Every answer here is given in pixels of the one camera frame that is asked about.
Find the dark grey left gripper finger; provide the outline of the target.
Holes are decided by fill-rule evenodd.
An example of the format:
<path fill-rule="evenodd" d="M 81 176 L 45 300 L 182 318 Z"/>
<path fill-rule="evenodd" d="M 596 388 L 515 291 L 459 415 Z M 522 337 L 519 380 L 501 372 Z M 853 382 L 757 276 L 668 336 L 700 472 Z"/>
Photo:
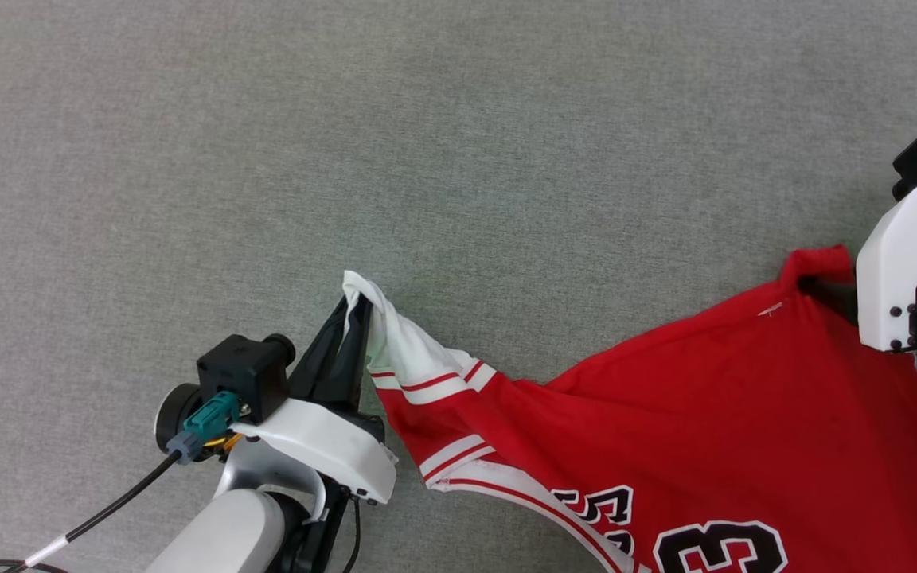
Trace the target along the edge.
<path fill-rule="evenodd" d="M 335 370 L 346 324 L 347 301 L 342 298 L 290 374 L 292 399 L 349 402 L 347 384 Z"/>
<path fill-rule="evenodd" d="M 360 294 L 356 301 L 342 302 L 335 314 L 335 357 L 331 366 L 331 407 L 336 412 L 359 411 L 361 381 L 366 371 L 366 349 L 372 305 Z"/>

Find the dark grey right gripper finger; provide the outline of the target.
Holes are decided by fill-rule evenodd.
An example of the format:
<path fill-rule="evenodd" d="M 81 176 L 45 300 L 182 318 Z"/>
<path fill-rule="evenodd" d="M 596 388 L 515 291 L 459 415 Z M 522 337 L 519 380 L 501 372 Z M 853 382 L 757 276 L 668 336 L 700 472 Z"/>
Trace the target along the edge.
<path fill-rule="evenodd" d="M 854 282 L 834 282 L 819 275 L 802 276 L 802 293 L 814 298 L 851 324 L 858 324 L 858 294 Z"/>

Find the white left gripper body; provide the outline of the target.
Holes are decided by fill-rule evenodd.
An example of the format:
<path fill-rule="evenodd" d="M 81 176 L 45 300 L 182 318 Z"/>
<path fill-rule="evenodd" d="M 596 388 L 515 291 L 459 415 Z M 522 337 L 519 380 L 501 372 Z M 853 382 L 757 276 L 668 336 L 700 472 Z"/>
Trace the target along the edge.
<path fill-rule="evenodd" d="M 397 459 L 381 440 L 327 407 L 288 399 L 261 424 L 239 421 L 232 430 L 259 438 L 276 452 L 316 470 L 359 498 L 392 499 Z"/>

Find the red white basketball jersey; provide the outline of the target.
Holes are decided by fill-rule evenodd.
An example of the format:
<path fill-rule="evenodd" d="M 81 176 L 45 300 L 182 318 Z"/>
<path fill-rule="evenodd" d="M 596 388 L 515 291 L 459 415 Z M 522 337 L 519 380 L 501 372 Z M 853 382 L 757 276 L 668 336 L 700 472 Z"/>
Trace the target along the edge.
<path fill-rule="evenodd" d="M 502 498 L 607 573 L 917 573 L 917 370 L 802 294 L 842 246 L 546 384 L 449 349 L 376 284 L 367 368 L 426 487 Z"/>

